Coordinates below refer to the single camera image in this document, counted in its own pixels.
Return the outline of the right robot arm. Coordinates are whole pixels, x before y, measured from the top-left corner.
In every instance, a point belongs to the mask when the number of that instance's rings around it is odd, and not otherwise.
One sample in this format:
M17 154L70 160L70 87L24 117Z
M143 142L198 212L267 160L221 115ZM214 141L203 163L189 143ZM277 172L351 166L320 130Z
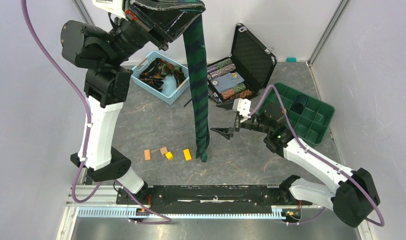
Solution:
M287 114L277 103L266 104L261 113L250 113L250 101L237 99L233 104L236 117L232 127L212 127L226 139L240 129L264 133L267 149L289 160L318 178L314 183L292 175L280 185L282 202L307 201L332 210L346 225L357 228L378 211L380 198L369 171L353 170L311 148L298 137L287 122Z

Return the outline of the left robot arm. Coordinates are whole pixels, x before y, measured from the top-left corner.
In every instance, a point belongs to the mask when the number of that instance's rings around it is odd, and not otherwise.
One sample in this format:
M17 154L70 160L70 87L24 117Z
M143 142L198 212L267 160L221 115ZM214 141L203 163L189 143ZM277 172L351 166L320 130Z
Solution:
M116 180L129 190L136 204L147 200L145 181L119 153L112 140L126 101L132 71L122 64L147 43L160 50L183 37L194 109L197 157L208 158L208 80L200 0L95 0L93 5L115 15L111 30L70 20L63 25L62 56L86 69L87 106L82 145L71 161L89 169L95 182Z

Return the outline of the green navy striped tie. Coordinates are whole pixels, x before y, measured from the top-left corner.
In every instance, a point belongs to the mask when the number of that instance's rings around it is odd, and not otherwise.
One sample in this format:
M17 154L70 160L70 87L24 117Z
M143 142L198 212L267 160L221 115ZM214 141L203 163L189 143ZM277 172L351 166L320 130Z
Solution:
M210 135L208 126L207 54L202 15L199 15L183 33L183 39L194 112L196 157L205 163L208 159L207 149Z

